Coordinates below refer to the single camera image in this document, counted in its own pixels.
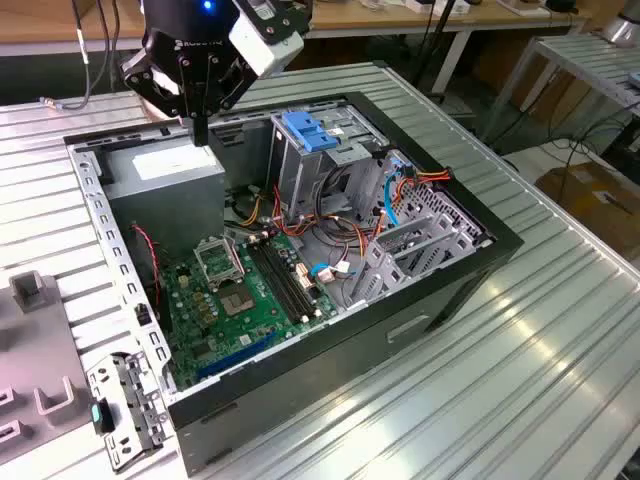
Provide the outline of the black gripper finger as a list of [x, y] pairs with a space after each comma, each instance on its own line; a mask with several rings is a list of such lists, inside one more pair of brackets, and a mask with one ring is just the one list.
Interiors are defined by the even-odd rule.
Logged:
[[121, 64], [124, 83], [161, 113], [178, 118], [195, 146], [200, 145], [200, 97], [188, 57], [169, 49], [141, 49]]
[[253, 83], [253, 69], [241, 57], [230, 62], [211, 54], [208, 58], [203, 115], [199, 120], [199, 145], [208, 144], [209, 119], [230, 110]]

